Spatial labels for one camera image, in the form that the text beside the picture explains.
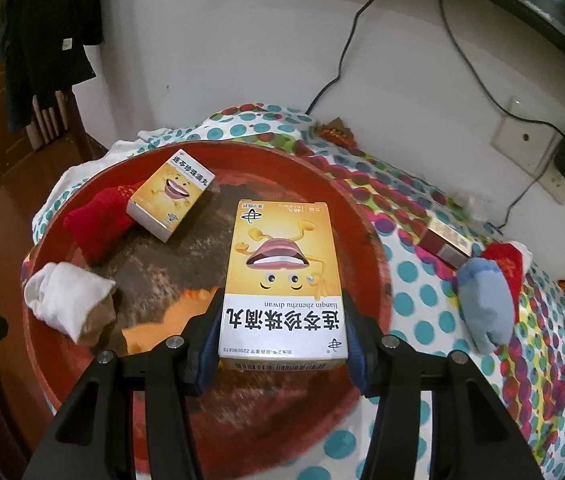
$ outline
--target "electrical socket plate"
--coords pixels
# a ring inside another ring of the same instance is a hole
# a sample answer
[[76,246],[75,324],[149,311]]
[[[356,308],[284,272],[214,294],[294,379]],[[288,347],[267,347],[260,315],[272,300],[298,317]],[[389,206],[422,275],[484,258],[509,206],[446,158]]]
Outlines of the electrical socket plate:
[[[511,98],[507,110],[521,117],[533,117],[516,97]],[[544,169],[547,158],[553,154],[559,142],[559,134],[547,126],[522,123],[510,117],[503,118],[491,139],[493,148],[523,168],[532,177],[536,177]],[[565,205],[565,178],[559,173],[554,163],[539,180],[539,184],[556,202]]]
[[[516,97],[511,98],[507,110],[520,117],[532,117]],[[531,176],[536,176],[557,135],[542,124],[523,123],[506,116],[491,139],[491,145]]]

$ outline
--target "dark robotic part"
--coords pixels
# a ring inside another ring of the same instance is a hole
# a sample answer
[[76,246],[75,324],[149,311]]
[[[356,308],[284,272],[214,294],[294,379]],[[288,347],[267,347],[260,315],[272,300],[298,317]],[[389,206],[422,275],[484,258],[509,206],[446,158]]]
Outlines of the dark robotic part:
[[[101,352],[58,411],[24,480],[132,480],[131,403],[146,393],[153,480],[202,479],[184,397],[202,395],[218,367],[224,289],[181,336],[151,352]],[[517,425],[469,356],[416,352],[358,313],[343,292],[352,381],[381,398],[362,480],[413,480],[420,395],[433,402],[431,480],[542,480]]]

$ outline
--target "blue sock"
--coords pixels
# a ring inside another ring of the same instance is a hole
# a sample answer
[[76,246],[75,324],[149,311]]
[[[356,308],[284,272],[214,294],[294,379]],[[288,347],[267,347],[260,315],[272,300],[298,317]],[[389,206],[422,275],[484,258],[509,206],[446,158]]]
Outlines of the blue sock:
[[471,258],[456,274],[465,323],[482,354],[509,344],[514,331],[514,304],[498,264]]

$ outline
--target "yellow and white medicine box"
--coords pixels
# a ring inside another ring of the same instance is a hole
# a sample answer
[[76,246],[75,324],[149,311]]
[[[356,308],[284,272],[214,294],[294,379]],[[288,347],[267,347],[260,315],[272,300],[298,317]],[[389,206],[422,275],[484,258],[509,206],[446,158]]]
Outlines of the yellow and white medicine box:
[[326,370],[347,359],[326,204],[238,204],[218,354],[238,370]]
[[211,171],[178,150],[132,195],[127,214],[166,242],[213,178]]

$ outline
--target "small brown box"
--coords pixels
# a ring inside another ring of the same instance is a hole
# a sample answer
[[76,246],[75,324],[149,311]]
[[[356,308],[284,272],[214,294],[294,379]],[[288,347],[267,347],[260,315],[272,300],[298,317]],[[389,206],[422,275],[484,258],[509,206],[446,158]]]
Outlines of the small brown box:
[[432,218],[418,246],[435,254],[452,269],[458,269],[471,257],[469,240],[437,218]]

